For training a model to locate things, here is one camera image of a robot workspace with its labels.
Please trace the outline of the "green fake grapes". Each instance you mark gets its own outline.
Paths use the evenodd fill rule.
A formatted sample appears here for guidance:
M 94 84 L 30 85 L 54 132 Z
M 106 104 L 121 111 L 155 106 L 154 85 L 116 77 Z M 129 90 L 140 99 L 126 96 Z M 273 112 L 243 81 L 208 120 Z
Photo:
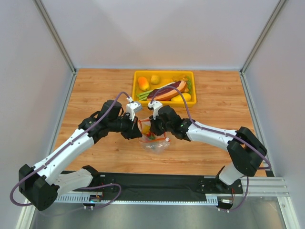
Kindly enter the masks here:
M 192 82 L 191 80 L 187 81 L 187 89 L 185 90 L 186 93 L 191 93 L 191 89 L 192 89 Z

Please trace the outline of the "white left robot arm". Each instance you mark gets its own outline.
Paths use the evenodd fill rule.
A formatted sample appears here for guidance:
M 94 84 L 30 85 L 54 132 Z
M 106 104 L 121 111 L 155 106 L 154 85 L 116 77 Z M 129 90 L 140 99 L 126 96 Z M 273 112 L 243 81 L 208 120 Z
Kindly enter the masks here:
M 76 172 L 63 170 L 81 153 L 95 145 L 110 132 L 120 133 L 127 140 L 140 138 L 139 102 L 130 101 L 123 109 L 121 103 L 108 100 L 101 110 L 85 118 L 60 147 L 33 166 L 19 169 L 19 192 L 39 211 L 50 207 L 58 196 L 79 188 L 98 186 L 98 171 L 84 166 Z

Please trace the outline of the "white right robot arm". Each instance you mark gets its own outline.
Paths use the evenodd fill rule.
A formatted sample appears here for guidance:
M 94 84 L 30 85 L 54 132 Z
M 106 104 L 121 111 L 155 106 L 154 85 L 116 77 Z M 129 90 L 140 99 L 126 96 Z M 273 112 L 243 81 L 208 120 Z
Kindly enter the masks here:
M 254 177 L 266 160 L 267 149 L 247 127 L 226 130 L 207 126 L 191 118 L 181 118 L 173 108 L 155 101 L 148 105 L 153 111 L 150 116 L 150 131 L 155 135 L 171 133 L 177 139 L 202 142 L 226 150 L 231 164 L 222 168 L 218 179 L 226 185 L 241 177 Z

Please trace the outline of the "aluminium slotted rail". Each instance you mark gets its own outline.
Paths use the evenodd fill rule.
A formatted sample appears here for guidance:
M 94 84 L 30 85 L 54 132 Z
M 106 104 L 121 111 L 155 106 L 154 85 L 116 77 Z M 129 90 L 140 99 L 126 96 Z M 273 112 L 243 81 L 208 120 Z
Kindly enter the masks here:
M 77 189 L 56 199 L 57 203 L 216 205 L 221 198 L 288 197 L 281 177 L 241 178 L 226 186 L 214 176 L 100 173 L 98 185 L 106 188 Z

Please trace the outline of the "aluminium frame post left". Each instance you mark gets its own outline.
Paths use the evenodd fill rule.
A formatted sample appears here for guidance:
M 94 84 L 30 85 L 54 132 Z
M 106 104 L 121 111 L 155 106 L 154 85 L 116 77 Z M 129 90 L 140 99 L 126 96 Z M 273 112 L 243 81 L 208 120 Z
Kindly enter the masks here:
M 64 60 L 66 61 L 69 69 L 73 72 L 73 73 L 76 73 L 77 72 L 77 68 L 75 67 L 75 65 L 73 64 L 72 62 L 72 59 L 70 57 L 70 55 L 68 54 L 53 22 L 52 22 L 52 19 L 49 15 L 49 13 L 47 12 L 47 9 L 43 3 L 43 1 L 41 0 L 33 0 L 33 3 L 35 4 L 38 12 L 40 13 L 44 23 L 46 24 L 47 26 L 47 29 L 49 30 L 52 38 L 54 39 L 57 47 L 59 48 Z

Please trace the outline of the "yellow plastic tray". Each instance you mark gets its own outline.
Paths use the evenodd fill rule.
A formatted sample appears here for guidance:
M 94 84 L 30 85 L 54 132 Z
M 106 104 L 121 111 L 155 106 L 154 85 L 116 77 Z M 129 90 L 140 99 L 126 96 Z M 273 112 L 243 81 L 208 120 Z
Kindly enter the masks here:
M 157 85 L 153 85 L 150 83 L 150 78 L 152 75 L 158 75 L 161 78 L 161 81 L 159 84 Z M 172 77 L 173 76 L 177 76 L 177 75 L 182 75 L 185 74 L 189 77 L 189 80 L 191 80 L 192 82 L 192 89 L 191 89 L 191 97 L 192 99 L 187 103 L 188 107 L 192 107 L 197 103 L 197 99 L 196 99 L 196 91 L 195 91 L 195 81 L 194 81 L 194 74 L 191 71 L 136 71 L 134 73 L 134 78 L 133 78 L 133 89 L 132 89 L 132 99 L 136 102 L 140 102 L 142 104 L 142 106 L 147 106 L 149 101 L 139 101 L 137 98 L 137 94 L 142 93 L 144 91 L 142 91 L 139 86 L 138 86 L 138 78 L 139 77 L 145 77 L 147 78 L 149 84 L 150 84 L 150 89 L 149 90 L 154 90 L 154 89 L 160 89 L 161 87 L 174 83 L 172 81 Z

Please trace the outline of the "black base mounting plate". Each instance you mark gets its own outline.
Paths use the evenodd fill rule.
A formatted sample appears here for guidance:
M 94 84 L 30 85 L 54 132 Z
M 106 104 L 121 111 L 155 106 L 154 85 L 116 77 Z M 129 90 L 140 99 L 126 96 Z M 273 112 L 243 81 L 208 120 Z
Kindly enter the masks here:
M 118 200 L 205 201 L 207 194 L 243 194 L 241 180 L 228 186 L 214 176 L 100 173 L 92 186 L 119 184 Z

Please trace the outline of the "small yellow red mango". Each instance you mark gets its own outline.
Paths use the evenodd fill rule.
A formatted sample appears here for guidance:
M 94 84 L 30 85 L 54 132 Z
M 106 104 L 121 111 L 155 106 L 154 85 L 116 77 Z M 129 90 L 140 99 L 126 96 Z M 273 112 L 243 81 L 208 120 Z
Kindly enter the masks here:
M 150 84 L 145 77 L 138 78 L 138 86 L 142 91 L 148 91 L 150 89 Z

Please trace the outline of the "round yellow fake potato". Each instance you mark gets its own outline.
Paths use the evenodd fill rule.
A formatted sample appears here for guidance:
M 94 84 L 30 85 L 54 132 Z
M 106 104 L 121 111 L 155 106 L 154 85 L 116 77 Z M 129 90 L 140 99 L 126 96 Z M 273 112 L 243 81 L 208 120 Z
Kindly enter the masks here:
M 151 78 L 150 78 L 150 83 L 151 84 L 153 84 L 153 85 L 157 85 L 157 84 L 159 84 L 160 83 L 160 81 L 161 81 L 161 78 L 160 78 L 160 76 L 158 76 L 158 75 L 152 75 L 151 76 Z

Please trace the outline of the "yellow fake lemon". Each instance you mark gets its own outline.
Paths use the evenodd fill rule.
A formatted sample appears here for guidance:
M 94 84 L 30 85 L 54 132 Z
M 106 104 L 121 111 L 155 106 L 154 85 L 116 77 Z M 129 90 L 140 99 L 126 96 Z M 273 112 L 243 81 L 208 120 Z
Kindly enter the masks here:
M 143 134 L 148 134 L 150 132 L 150 126 L 146 125 L 142 129 Z

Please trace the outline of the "aluminium frame post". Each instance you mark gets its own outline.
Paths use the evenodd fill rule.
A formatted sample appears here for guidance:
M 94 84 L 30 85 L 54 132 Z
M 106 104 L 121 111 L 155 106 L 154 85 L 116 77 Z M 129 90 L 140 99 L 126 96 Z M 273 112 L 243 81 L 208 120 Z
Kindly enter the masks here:
M 255 55 L 259 51 L 260 47 L 262 46 L 263 42 L 265 41 L 267 35 L 271 31 L 275 21 L 277 20 L 278 16 L 282 12 L 282 10 L 283 10 L 283 8 L 284 8 L 284 6 L 286 5 L 287 2 L 288 2 L 287 0 L 279 0 L 277 2 L 277 4 L 276 4 L 275 8 L 273 9 L 270 17 L 267 20 L 265 26 L 263 27 L 260 35 L 258 36 L 253 48 L 251 49 L 249 55 L 247 56 L 243 66 L 241 67 L 241 69 L 239 71 L 241 75 L 245 74 L 245 72 L 249 68 L 252 60 L 254 59 Z
M 54 39 L 57 47 L 59 48 L 64 60 L 66 61 L 69 69 L 73 72 L 73 73 L 76 73 L 77 72 L 77 68 L 75 67 L 75 65 L 73 64 L 72 62 L 72 59 L 70 57 L 70 55 L 68 54 L 53 22 L 52 22 L 52 19 L 49 15 L 49 13 L 47 12 L 47 9 L 43 3 L 43 1 L 41 0 L 33 0 L 33 3 L 35 4 L 38 12 L 40 13 L 44 23 L 46 24 L 47 26 L 47 29 L 49 30 L 52 38 Z

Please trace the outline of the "aluminium frame post right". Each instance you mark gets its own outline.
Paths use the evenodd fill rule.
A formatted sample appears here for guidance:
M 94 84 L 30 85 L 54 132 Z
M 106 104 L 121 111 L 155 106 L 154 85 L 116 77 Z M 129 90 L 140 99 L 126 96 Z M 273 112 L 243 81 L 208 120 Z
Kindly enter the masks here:
M 251 49 L 249 55 L 247 56 L 243 66 L 241 67 L 241 69 L 239 71 L 241 75 L 245 74 L 245 72 L 249 68 L 252 60 L 254 59 L 255 55 L 259 51 L 260 47 L 262 46 L 263 42 L 265 41 L 267 35 L 271 31 L 275 21 L 277 20 L 278 16 L 282 12 L 282 10 L 283 10 L 283 8 L 284 8 L 284 6 L 286 5 L 287 2 L 288 2 L 287 0 L 279 0 L 277 2 L 277 4 L 276 4 L 275 8 L 273 9 L 270 17 L 267 20 L 265 26 L 263 27 L 260 35 L 258 36 L 253 48 Z

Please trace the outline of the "yellow fake mango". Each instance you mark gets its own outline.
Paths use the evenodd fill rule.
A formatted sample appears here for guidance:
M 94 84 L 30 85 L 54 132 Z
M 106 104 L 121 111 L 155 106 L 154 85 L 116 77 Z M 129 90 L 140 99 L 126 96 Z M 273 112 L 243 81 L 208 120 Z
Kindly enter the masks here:
M 191 99 L 192 99 L 192 97 L 189 93 L 182 93 L 181 95 L 179 94 L 179 95 L 171 98 L 171 102 L 183 103 L 184 101 L 188 102 Z

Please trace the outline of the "brown fake ginger root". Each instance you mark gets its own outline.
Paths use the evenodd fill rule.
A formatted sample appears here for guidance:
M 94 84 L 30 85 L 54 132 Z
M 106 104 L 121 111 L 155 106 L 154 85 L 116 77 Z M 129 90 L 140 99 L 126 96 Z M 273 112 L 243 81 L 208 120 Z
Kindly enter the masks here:
M 178 81 L 188 81 L 189 77 L 185 74 L 182 75 L 177 75 L 172 77 L 173 82 L 178 82 Z

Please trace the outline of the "clear zip top bag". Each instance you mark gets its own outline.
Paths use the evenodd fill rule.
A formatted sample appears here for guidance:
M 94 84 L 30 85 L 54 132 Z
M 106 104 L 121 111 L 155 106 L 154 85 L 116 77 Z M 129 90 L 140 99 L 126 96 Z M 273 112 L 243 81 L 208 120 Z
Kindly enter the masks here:
M 138 127 L 141 130 L 142 133 L 142 129 L 144 126 L 150 126 L 150 120 L 149 119 L 143 119 L 138 121 Z M 141 147 L 148 151 L 148 152 L 152 152 L 152 153 L 156 153 L 159 154 L 162 151 L 164 151 L 166 148 L 168 148 L 170 146 L 170 138 L 166 135 L 163 134 L 161 136 L 156 136 L 156 139 L 153 141 L 150 141 L 145 134 L 142 133 L 142 137 L 138 138 Z

